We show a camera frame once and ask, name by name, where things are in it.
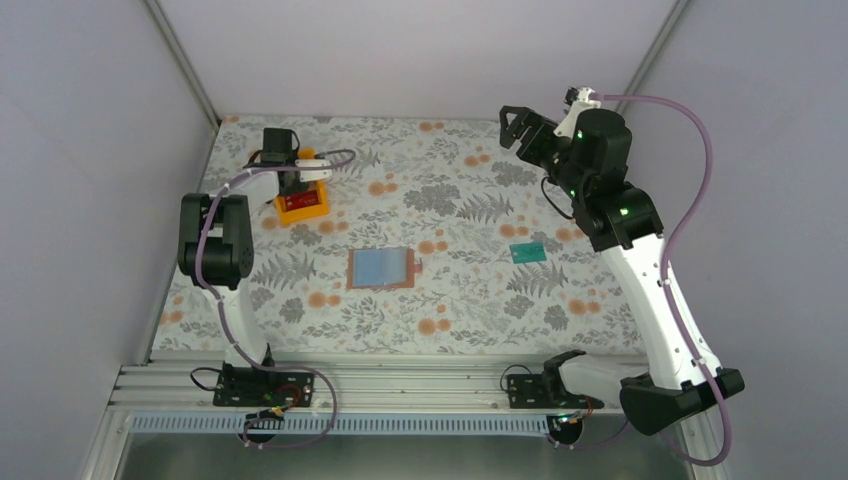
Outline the teal green card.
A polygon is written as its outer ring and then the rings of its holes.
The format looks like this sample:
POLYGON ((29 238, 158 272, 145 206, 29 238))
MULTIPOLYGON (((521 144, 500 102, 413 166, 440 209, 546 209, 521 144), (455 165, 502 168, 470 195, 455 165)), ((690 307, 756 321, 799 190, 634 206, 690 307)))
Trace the teal green card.
POLYGON ((512 244, 509 250, 514 264, 538 263, 547 260, 545 247, 540 242, 512 244))

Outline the tan leather card holder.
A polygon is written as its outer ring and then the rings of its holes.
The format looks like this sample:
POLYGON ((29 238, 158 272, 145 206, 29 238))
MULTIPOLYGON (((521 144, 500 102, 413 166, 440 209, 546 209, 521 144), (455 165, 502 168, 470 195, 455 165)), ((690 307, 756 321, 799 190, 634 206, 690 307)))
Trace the tan leather card holder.
POLYGON ((351 249, 348 253, 348 290, 395 290, 415 286, 423 264, 408 247, 351 249))

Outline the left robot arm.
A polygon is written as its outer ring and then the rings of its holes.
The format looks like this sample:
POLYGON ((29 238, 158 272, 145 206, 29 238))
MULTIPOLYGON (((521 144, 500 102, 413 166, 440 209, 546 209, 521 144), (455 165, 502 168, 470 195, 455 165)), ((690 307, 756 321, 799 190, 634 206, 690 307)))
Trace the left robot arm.
POLYGON ((254 265, 251 216, 298 179, 300 141, 290 129, 266 128, 262 148, 213 193, 189 193, 180 205, 178 267, 218 314, 227 346, 216 394, 267 396, 281 374, 250 305, 254 265))

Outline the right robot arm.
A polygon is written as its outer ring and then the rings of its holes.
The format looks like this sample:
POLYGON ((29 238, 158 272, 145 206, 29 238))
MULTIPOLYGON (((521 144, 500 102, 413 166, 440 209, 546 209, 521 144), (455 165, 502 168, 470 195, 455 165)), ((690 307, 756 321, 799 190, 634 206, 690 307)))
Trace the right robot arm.
POLYGON ((582 351, 545 365, 553 395, 588 396, 622 408, 640 433, 654 435, 717 408, 743 391, 740 371, 724 367, 703 340, 674 278, 654 202, 626 179, 632 133, 618 113, 572 108, 561 123, 527 107, 499 112, 500 144, 544 170, 571 202, 571 217, 626 296, 645 343, 645 372, 582 351))

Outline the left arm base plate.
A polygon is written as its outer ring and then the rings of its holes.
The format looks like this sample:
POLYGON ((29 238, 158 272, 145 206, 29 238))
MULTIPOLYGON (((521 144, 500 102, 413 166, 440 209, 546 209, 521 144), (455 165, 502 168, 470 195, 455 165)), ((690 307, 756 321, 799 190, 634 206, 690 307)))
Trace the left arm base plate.
POLYGON ((315 376, 236 369, 222 373, 213 396, 216 407, 310 407, 315 376))

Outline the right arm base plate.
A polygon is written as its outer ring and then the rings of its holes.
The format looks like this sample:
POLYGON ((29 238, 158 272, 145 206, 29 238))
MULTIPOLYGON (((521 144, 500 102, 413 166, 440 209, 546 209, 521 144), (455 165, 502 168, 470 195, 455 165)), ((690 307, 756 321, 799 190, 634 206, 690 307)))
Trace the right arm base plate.
POLYGON ((549 389, 541 374, 509 374, 503 381, 509 405, 512 409, 603 409, 605 404, 598 399, 566 392, 562 387, 549 389))

